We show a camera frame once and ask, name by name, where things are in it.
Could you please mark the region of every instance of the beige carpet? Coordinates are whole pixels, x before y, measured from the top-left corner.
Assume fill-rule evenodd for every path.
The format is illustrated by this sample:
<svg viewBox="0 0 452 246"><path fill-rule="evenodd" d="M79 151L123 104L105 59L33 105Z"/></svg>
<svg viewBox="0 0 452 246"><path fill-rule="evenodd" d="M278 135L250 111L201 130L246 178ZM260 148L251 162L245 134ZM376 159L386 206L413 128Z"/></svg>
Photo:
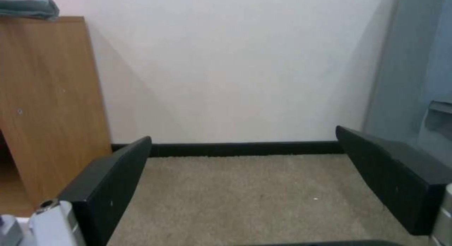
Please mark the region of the beige carpet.
<svg viewBox="0 0 452 246"><path fill-rule="evenodd" d="M345 155L149 159L110 246L243 245L410 236Z"/></svg>

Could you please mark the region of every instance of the white plastic part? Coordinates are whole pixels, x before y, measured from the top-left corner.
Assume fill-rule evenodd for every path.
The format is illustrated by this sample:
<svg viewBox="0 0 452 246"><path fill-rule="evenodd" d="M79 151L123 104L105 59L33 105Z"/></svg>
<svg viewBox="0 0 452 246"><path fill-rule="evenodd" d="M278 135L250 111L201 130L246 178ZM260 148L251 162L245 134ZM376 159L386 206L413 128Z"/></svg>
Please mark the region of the white plastic part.
<svg viewBox="0 0 452 246"><path fill-rule="evenodd" d="M29 226L36 246L85 246L69 202L32 215Z"/></svg>
<svg viewBox="0 0 452 246"><path fill-rule="evenodd" d="M16 217L2 214L3 225L0 226L0 245L16 246L22 239L22 231Z"/></svg>

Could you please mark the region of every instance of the green towel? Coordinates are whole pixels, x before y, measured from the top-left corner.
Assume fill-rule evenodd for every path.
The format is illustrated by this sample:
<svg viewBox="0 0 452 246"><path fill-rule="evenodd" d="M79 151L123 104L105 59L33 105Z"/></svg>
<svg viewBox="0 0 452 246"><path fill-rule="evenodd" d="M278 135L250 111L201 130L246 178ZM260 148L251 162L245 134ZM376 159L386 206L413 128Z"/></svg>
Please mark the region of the green towel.
<svg viewBox="0 0 452 246"><path fill-rule="evenodd" d="M0 16L54 21L59 13L60 9L53 0L0 0Z"/></svg>

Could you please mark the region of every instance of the wooden panel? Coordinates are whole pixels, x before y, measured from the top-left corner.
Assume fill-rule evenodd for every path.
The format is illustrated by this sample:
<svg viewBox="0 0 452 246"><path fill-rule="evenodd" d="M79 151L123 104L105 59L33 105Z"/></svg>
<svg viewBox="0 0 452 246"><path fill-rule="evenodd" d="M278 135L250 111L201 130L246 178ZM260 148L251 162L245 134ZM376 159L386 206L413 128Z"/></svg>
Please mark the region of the wooden panel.
<svg viewBox="0 0 452 246"><path fill-rule="evenodd" d="M0 214L29 217L34 208L12 160L0 160Z"/></svg>
<svg viewBox="0 0 452 246"><path fill-rule="evenodd" d="M33 204L111 153L83 18L0 19L0 128Z"/></svg>

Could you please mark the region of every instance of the black baseboard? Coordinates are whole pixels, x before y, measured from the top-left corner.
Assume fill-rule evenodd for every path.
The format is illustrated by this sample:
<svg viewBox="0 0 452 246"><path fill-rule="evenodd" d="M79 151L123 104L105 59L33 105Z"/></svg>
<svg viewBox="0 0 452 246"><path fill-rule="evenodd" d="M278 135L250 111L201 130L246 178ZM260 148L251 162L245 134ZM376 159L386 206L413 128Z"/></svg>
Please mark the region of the black baseboard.
<svg viewBox="0 0 452 246"><path fill-rule="evenodd" d="M112 150L116 151L124 146L126 146L126 144L112 144ZM228 157L335 153L344 153L337 141L152 144L152 149L150 151L149 157Z"/></svg>

